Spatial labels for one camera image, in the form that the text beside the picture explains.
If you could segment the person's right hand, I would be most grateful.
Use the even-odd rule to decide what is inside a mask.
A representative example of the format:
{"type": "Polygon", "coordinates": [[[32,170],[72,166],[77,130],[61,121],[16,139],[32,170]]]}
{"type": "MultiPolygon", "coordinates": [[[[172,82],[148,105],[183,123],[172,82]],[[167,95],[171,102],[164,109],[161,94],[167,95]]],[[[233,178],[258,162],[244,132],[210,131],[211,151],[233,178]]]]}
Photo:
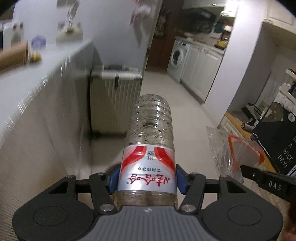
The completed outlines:
{"type": "Polygon", "coordinates": [[[282,229],[283,241],[296,241],[296,209],[295,203],[291,203],[285,218],[285,224],[282,229]]]}

